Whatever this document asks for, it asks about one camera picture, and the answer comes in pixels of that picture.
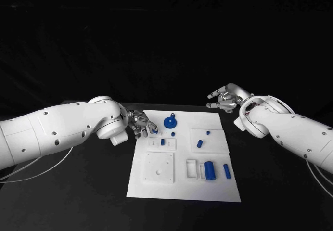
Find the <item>table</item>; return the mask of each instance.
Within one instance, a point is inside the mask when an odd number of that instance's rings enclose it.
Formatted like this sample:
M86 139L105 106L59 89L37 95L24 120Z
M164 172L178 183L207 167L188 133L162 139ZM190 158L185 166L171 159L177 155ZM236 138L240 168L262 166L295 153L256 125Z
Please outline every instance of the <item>table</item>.
M40 177L0 190L0 229L11 230L206 230L333 227L333 199L304 160L269 136L257 139L233 125L237 110L122 103L136 109L219 112L242 203L126 198L133 135L118 146L90 135L60 165ZM51 154L9 180L44 171L67 151Z

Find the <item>robotic hand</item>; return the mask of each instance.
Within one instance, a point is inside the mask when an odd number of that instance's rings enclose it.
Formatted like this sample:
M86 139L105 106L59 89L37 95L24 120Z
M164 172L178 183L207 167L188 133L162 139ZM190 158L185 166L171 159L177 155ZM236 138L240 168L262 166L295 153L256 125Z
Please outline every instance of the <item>robotic hand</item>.
M293 113L289 106L272 96L255 96L229 83L207 98L219 96L206 107L227 113L240 106L234 120L237 128L257 138L268 133L275 142L301 158L333 173L333 128Z
M110 97L57 105L0 122L0 170L79 145L95 132L113 145L126 141L126 125L135 138L158 131L142 111L128 111Z

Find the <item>cable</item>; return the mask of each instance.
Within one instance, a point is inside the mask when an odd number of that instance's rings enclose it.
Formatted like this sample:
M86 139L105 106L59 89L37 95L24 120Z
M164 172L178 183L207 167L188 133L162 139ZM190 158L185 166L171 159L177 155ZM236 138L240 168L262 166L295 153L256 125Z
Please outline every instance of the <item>cable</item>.
M315 175L314 175L314 172L312 172L312 170L311 170L308 161L306 161L306 167L308 167L308 169L309 169L309 171L311 171L312 177L314 177L314 179L315 179L318 185L321 186L322 190L325 191L325 193L327 193L327 194L331 196L331 198L333 198L333 195L330 194L328 190L327 190L327 189L324 188L324 186L321 185L321 183L319 183L319 181L318 181L318 179L317 179L317 177L315 177Z
M317 165L314 165L314 167L315 167L315 169L317 169L317 171L318 171L321 177L324 178L324 180L333 185L331 181L327 179L327 177L324 176L324 174L322 174L321 171L318 170Z
M28 180L28 179L31 179L31 178L38 177L40 175L43 175L43 174L44 174L47 171L50 171L50 170L59 165L59 163L66 159L66 157L67 157L67 155L69 155L71 149L73 149L73 147L70 148L67 154L64 155L64 157L61 158L61 160L57 162L57 164L56 164L50 169L47 169L44 172L38 173L38 174L34 175L33 177L28 177L28 178L25 178L25 179L21 179L21 180L1 181L0 184L20 182L20 181Z
M38 157L33 162L30 162L24 167L21 167L17 171L11 172L5 177L0 178L0 180L5 179L7 177L9 177L11 175L14 175L15 173L18 173L24 168L27 168L41 157Z

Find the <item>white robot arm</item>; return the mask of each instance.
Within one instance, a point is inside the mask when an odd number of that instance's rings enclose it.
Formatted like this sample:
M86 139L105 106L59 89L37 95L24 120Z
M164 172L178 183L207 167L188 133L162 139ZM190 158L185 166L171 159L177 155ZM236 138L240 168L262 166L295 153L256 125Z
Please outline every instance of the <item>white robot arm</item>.
M113 145L157 130L142 111L128 111L110 97L57 105L0 122L0 170L79 145L95 132Z
M237 128L257 138L268 133L275 142L302 159L333 173L333 128L293 113L288 105L272 96L253 96L229 83L207 98L219 96L206 107L227 113L240 106L234 120Z

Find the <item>blue cylinder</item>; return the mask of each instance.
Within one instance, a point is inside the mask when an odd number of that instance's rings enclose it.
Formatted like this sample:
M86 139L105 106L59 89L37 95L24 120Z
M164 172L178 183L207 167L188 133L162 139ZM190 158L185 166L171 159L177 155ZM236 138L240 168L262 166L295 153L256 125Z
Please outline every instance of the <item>blue cylinder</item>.
M213 162L206 161L203 165L204 165L206 180L214 180L216 176L214 176L214 170L213 170Z
M170 117L164 119L164 127L171 129L177 126L177 120L174 119L174 113L171 113Z
M201 147L201 144L203 144L203 141L201 141L201 140L198 140L198 141L197 141L197 145L195 145L195 146L200 148L200 147Z
M223 165L223 171L224 171L226 179L230 179L230 172L229 172L227 164Z

